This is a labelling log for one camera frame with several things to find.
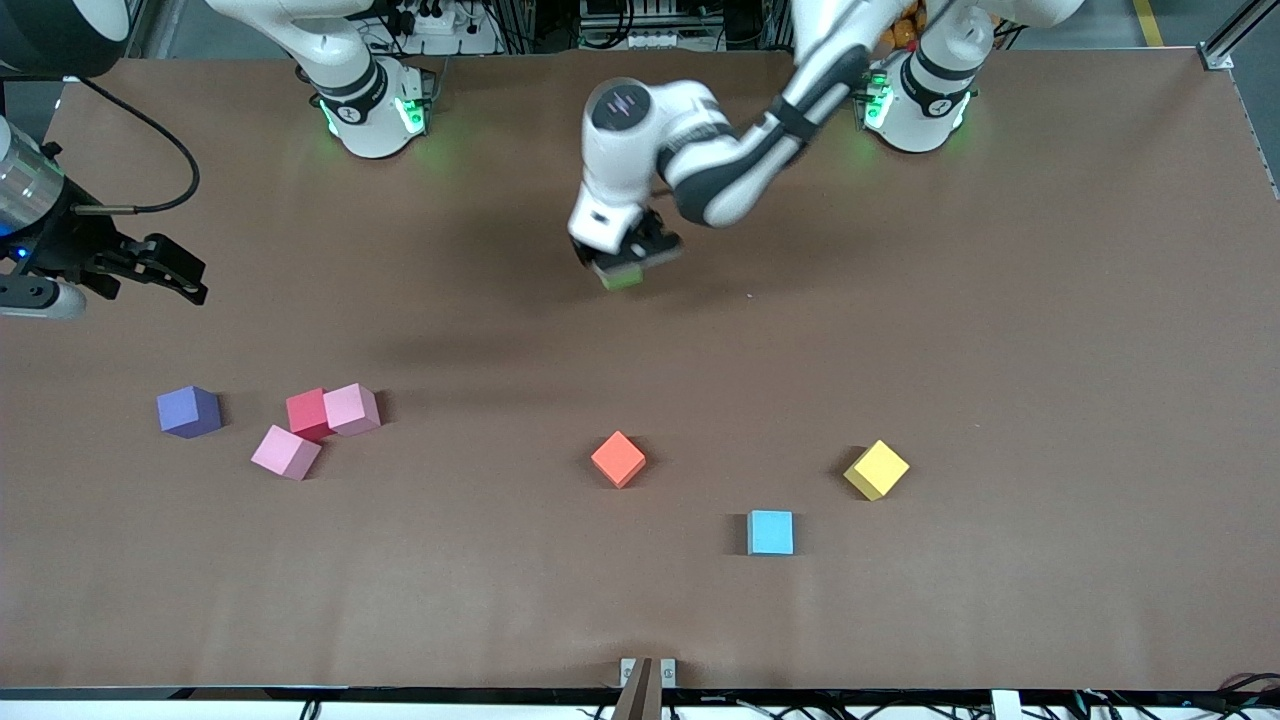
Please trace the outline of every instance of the floor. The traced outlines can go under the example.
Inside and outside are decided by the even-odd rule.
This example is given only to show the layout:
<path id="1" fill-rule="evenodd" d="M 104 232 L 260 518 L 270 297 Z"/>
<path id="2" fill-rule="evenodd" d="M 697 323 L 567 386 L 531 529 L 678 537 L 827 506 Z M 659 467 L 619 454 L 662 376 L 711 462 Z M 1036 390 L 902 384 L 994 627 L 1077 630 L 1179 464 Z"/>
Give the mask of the floor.
<path id="1" fill-rule="evenodd" d="M 1144 32 L 1135 4 L 1155 17 Z M 1069 20 L 1051 29 L 1028 29 L 1015 49 L 1111 49 L 1153 44 L 1196 45 L 1208 37 L 1236 0 L 1084 0 Z M 284 51 L 248 26 L 212 12 L 202 0 L 164 0 L 164 18 L 147 38 L 146 55 L 183 59 L 283 58 Z M 1280 163 L 1280 13 L 1274 13 L 1233 53 L 1240 96 L 1260 150 Z M 60 95 L 59 83 L 10 83 L 8 118 L 37 140 L 44 137 Z"/>

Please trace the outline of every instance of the cube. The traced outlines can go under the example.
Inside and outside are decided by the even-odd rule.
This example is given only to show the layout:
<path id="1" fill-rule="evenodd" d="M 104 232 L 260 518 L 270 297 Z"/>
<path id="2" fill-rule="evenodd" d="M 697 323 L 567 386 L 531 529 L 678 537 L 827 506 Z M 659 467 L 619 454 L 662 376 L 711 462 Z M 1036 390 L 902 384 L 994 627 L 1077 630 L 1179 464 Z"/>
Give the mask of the cube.
<path id="1" fill-rule="evenodd" d="M 378 415 L 378 400 L 362 384 L 351 384 L 324 393 L 324 411 L 329 428 L 339 436 L 367 433 L 383 425 Z"/>
<path id="2" fill-rule="evenodd" d="M 289 414 L 289 432 L 302 439 L 320 442 L 333 434 L 329 414 L 324 409 L 324 388 L 308 389 L 284 401 Z"/>
<path id="3" fill-rule="evenodd" d="M 910 465 L 897 456 L 883 441 L 868 447 L 854 465 L 845 470 L 845 479 L 867 496 L 867 500 L 884 497 Z"/>
<path id="4" fill-rule="evenodd" d="M 591 454 L 591 462 L 604 473 L 614 487 L 623 487 L 644 468 L 645 459 L 640 448 L 627 436 L 616 432 L 604 445 Z"/>
<path id="5" fill-rule="evenodd" d="M 271 425 L 262 438 L 262 445 L 253 452 L 253 464 L 276 475 L 301 480 L 307 475 L 317 455 L 320 455 L 319 445 L 302 439 L 279 425 Z"/>
<path id="6" fill-rule="evenodd" d="M 746 515 L 748 555 L 795 555 L 790 510 L 753 510 Z"/>
<path id="7" fill-rule="evenodd" d="M 160 429 L 191 439 L 223 427 L 218 396 L 196 386 L 166 392 L 156 398 Z"/>

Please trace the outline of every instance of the yellow cube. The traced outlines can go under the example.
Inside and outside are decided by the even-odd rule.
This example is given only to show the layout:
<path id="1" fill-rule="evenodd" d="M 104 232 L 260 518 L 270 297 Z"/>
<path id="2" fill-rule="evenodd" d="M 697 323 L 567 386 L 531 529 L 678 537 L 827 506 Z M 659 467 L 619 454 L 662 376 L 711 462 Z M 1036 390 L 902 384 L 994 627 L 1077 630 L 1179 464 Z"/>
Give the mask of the yellow cube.
<path id="1" fill-rule="evenodd" d="M 845 479 L 854 483 L 867 500 L 879 500 L 897 483 L 910 465 L 890 450 L 884 441 L 876 441 L 845 470 Z"/>

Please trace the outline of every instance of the yellow floor line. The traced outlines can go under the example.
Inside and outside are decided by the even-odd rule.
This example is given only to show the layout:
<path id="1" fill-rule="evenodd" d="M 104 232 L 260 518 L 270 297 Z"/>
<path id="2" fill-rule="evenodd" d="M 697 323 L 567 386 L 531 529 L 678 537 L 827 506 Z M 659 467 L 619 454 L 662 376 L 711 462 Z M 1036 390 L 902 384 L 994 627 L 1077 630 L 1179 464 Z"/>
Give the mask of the yellow floor line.
<path id="1" fill-rule="evenodd" d="M 1142 26 L 1147 47 L 1164 47 L 1165 38 L 1160 36 L 1156 14 L 1151 12 L 1151 0 L 1133 0 L 1133 9 L 1138 13 L 1138 24 Z"/>

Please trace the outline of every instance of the green led light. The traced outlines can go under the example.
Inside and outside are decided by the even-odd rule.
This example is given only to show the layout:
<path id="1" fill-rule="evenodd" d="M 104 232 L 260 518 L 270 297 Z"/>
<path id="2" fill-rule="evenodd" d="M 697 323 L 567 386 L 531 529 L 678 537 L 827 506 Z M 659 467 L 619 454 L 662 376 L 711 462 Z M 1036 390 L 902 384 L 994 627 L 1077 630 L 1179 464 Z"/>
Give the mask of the green led light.
<path id="1" fill-rule="evenodd" d="M 325 106 L 324 100 L 320 101 L 320 109 L 324 111 L 324 119 L 329 123 L 329 135 L 338 137 L 338 127 L 333 123 L 333 113 Z"/>
<path id="2" fill-rule="evenodd" d="M 893 105 L 893 91 L 888 87 L 881 92 L 879 97 L 872 100 L 867 106 L 867 127 L 879 129 L 884 124 L 890 106 Z"/>
<path id="3" fill-rule="evenodd" d="M 964 122 L 964 109 L 966 106 L 969 106 L 969 99 L 970 97 L 973 97 L 972 92 L 965 92 L 964 94 L 964 100 L 961 100 L 960 101 L 960 106 L 956 108 L 956 119 L 955 119 L 955 122 L 951 123 L 951 129 L 956 129 L 957 127 L 960 127 L 960 123 Z"/>
<path id="4" fill-rule="evenodd" d="M 404 129 L 411 135 L 417 135 L 426 127 L 422 122 L 422 108 L 416 100 L 406 102 L 397 97 L 396 110 L 401 114 L 401 120 L 404 122 Z"/>

